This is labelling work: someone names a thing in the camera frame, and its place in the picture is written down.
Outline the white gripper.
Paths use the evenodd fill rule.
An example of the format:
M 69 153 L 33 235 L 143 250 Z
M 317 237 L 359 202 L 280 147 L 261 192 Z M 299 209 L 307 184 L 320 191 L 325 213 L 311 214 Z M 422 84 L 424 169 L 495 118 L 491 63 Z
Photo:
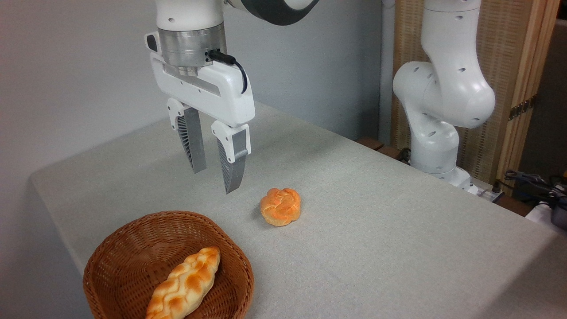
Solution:
M 243 80 L 239 67 L 219 61 L 199 67 L 197 75 L 182 75 L 176 67 L 165 63 L 157 32 L 146 34 L 144 42 L 150 52 L 156 83 L 170 97 L 167 109 L 171 127 L 178 132 L 195 174 L 206 169 L 198 111 L 217 120 L 211 131 L 217 139 L 225 193 L 231 193 L 241 185 L 246 156 L 251 154 L 246 123 L 256 113 L 249 81 Z

